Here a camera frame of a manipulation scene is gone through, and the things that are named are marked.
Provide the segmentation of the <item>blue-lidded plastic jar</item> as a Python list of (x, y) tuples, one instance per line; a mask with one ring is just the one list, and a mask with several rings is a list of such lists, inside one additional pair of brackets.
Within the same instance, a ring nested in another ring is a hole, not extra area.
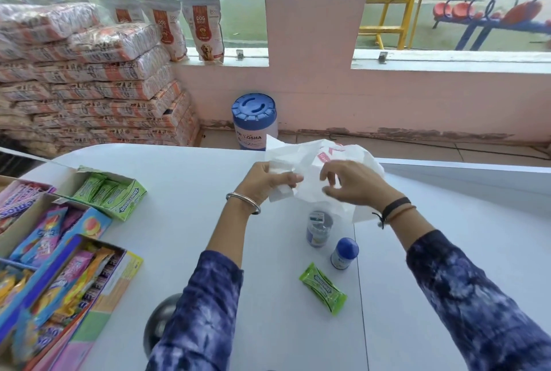
[(241, 150), (265, 151), (267, 136), (278, 138), (277, 108), (270, 96), (245, 94), (235, 100), (231, 112)]

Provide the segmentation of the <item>pile of orange candy sachets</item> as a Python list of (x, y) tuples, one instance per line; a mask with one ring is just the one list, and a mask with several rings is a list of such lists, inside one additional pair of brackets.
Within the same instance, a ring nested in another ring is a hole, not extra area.
[(121, 251), (80, 235), (62, 243), (10, 303), (0, 305), (0, 369), (32, 369), (70, 323), (112, 258)]

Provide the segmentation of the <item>red and blue playground ride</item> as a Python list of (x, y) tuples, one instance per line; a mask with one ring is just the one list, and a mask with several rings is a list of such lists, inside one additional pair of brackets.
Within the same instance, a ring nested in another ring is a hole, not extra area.
[(436, 29), (440, 23), (465, 26), (454, 50), (463, 51), (477, 28), (481, 32), (474, 40), (470, 51), (478, 51), (493, 30), (545, 34), (551, 36), (551, 19), (537, 21), (543, 4), (541, 0), (530, 0), (514, 5), (506, 13), (495, 10), (498, 0), (446, 0), (432, 8)]

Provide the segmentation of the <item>blue mango-print candy box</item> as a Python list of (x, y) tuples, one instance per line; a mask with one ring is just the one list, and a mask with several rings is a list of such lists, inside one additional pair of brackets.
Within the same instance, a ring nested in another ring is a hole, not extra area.
[(81, 209), (84, 213), (80, 219), (63, 235), (59, 245), (46, 262), (52, 260), (57, 251), (61, 249), (62, 245), (64, 245), (74, 235), (84, 235), (93, 239), (99, 239), (112, 223), (112, 220), (107, 215), (101, 213), (93, 207), (73, 202), (71, 200), (66, 200), (65, 198), (60, 198), (54, 194), (42, 194), (4, 234), (0, 235), (0, 268), (10, 266), (29, 270), (37, 270), (40, 268), (34, 268), (22, 263), (10, 261), (8, 257), (33, 231), (49, 208), (53, 205), (60, 206), (63, 204)]

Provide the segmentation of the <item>small grey-lidded jar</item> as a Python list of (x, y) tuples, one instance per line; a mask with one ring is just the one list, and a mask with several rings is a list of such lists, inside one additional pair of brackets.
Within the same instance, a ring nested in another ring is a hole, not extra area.
[(326, 245), (334, 221), (331, 214), (322, 210), (314, 210), (308, 216), (306, 240), (314, 248)]

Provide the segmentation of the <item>white plastic bag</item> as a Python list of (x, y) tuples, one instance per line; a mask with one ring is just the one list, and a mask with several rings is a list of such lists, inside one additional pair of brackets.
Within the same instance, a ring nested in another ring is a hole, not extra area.
[(376, 219), (373, 208), (342, 203), (329, 198), (322, 191), (322, 188), (328, 185), (328, 181), (320, 180), (320, 172), (325, 163), (334, 160), (356, 161), (384, 178), (383, 167), (361, 146), (340, 145), (327, 139), (303, 144), (286, 144), (267, 135), (265, 160), (269, 162), (270, 173), (293, 172), (304, 177), (295, 188), (278, 186), (269, 195), (270, 202), (302, 200), (312, 208), (320, 209), (348, 223)]

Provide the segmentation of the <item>cardboard box of pink rolls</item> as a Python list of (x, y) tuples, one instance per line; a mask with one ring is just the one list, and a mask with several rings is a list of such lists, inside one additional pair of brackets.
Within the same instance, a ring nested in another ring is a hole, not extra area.
[(56, 187), (49, 184), (0, 175), (0, 235), (4, 234), (39, 196), (55, 191)]

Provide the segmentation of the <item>person's left forearm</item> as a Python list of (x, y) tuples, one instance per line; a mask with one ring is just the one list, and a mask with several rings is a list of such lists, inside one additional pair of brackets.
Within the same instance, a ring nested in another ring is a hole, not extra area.
[(260, 207), (235, 193), (226, 203), (196, 268), (153, 348), (145, 371), (228, 371), (247, 221)]

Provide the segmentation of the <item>pile of pink candy sachets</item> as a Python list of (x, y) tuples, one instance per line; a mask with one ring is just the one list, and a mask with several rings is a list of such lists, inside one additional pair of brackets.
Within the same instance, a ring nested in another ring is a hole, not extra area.
[(10, 261), (34, 268), (41, 267), (53, 254), (63, 235), (80, 219), (84, 211), (53, 205), (42, 216), (33, 231), (8, 257)]

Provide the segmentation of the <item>black wristband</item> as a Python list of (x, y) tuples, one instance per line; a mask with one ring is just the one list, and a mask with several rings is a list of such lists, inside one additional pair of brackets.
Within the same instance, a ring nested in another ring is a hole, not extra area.
[(410, 199), (407, 197), (399, 198), (388, 204), (382, 212), (372, 212), (371, 214), (374, 214), (379, 219), (377, 222), (377, 226), (380, 229), (384, 229), (391, 214), (402, 206), (412, 206)]

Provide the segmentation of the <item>row of green gum packs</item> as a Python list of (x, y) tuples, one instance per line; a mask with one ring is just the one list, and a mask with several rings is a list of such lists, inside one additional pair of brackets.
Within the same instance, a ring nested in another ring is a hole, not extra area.
[(82, 184), (69, 196), (78, 202), (107, 210), (118, 210), (132, 195), (133, 181), (118, 181), (105, 173), (86, 172)]

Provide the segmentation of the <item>person's left hand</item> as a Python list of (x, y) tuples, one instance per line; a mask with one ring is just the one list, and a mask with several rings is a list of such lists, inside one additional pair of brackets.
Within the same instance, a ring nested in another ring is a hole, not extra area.
[(253, 201), (260, 207), (269, 194), (276, 189), (275, 178), (278, 173), (270, 173), (269, 170), (270, 165), (267, 161), (253, 164), (234, 193), (245, 197), (247, 202)]

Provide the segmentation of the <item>person's right forearm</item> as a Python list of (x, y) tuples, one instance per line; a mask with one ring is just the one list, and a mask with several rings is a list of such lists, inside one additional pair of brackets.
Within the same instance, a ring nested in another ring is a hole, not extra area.
[(551, 371), (551, 335), (414, 205), (398, 208), (387, 224), (468, 371)]

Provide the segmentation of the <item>small blue-capped white bottle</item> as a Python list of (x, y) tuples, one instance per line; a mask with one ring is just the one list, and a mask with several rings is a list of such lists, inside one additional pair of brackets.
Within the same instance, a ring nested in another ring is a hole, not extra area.
[(359, 246), (356, 241), (349, 237), (343, 237), (337, 242), (330, 256), (330, 261), (335, 269), (345, 270), (358, 255)]

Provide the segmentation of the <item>person's right hand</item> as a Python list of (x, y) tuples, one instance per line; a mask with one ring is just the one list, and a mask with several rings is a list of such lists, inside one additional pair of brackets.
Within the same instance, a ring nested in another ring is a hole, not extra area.
[(325, 163), (320, 180), (328, 181), (328, 186), (343, 188), (344, 202), (371, 207), (377, 212), (382, 212), (388, 204), (404, 197), (373, 169), (352, 160)]

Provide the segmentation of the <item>green cardboard display box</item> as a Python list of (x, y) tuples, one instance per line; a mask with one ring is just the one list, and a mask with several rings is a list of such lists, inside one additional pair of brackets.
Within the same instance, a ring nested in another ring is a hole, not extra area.
[[(118, 181), (133, 181), (133, 186), (135, 186), (134, 192), (132, 195), (128, 196), (128, 199), (125, 204), (119, 205), (117, 208), (118, 210), (107, 210), (101, 207), (93, 207), (89, 206), (85, 203), (78, 202), (76, 200), (73, 200), (69, 194), (74, 192), (84, 181), (84, 174), (86, 172), (100, 172), (107, 174), (110, 178), (118, 180)], [(97, 209), (98, 211), (102, 212), (103, 214), (106, 214), (112, 219), (117, 219), (119, 221), (127, 221), (129, 216), (133, 213), (134, 209), (138, 206), (140, 201), (143, 199), (145, 194), (147, 193), (147, 190), (144, 186), (142, 186), (136, 179), (128, 178), (126, 176), (122, 176), (116, 173), (110, 173), (106, 171), (101, 171), (97, 169), (93, 169), (90, 167), (85, 166), (79, 166), (78, 169), (70, 169), (68, 177), (64, 180), (61, 186), (59, 186), (56, 191), (54, 192), (55, 195), (57, 195), (60, 198), (65, 198), (66, 200), (71, 200), (73, 202), (85, 204), (89, 207), (93, 207)]]

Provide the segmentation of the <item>black round ball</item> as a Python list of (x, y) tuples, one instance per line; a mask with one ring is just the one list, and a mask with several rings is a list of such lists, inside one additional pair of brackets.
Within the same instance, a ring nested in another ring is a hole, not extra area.
[(181, 295), (182, 293), (176, 293), (164, 299), (150, 314), (143, 333), (143, 351), (147, 358), (162, 338), (165, 326), (175, 312)]

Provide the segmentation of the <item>white dog biscuit pouch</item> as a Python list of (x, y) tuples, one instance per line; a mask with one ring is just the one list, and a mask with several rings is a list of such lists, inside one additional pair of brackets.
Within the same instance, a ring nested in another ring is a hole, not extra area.
[(140, 0), (99, 0), (117, 24), (145, 23)]
[(178, 0), (140, 0), (149, 21), (160, 28), (161, 44), (173, 62), (188, 58), (186, 40), (180, 24), (181, 4)]
[(225, 47), (220, 0), (179, 0), (202, 61), (223, 63)]

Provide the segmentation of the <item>blue-rimmed candy display box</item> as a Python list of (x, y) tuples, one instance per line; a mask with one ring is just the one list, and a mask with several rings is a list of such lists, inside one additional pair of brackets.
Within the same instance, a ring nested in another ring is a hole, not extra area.
[(107, 257), (100, 257), (106, 252), (122, 257), (127, 250), (84, 235), (74, 235), (62, 245), (0, 313), (0, 344), (12, 337), (30, 337), (78, 295), (83, 296), (85, 285), (79, 287), (77, 282), (95, 259), (107, 265)]

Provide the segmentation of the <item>stack of pet food sacks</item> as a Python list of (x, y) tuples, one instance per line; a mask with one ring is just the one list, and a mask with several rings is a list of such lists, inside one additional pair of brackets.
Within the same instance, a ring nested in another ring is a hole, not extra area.
[(160, 28), (102, 5), (0, 3), (0, 145), (53, 158), (100, 144), (193, 146), (201, 126)]

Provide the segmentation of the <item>yellow green pink carton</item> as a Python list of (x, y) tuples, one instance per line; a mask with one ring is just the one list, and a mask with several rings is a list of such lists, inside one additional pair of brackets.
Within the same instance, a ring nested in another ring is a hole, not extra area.
[(112, 258), (86, 292), (63, 333), (35, 357), (37, 362), (32, 369), (23, 371), (79, 371), (142, 262), (141, 257), (129, 251)]

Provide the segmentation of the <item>green gum packet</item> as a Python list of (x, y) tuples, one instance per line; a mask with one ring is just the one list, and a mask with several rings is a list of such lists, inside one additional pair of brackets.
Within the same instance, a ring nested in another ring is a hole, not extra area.
[(327, 310), (336, 316), (345, 305), (348, 296), (315, 265), (310, 263), (300, 275), (299, 280), (327, 307)]

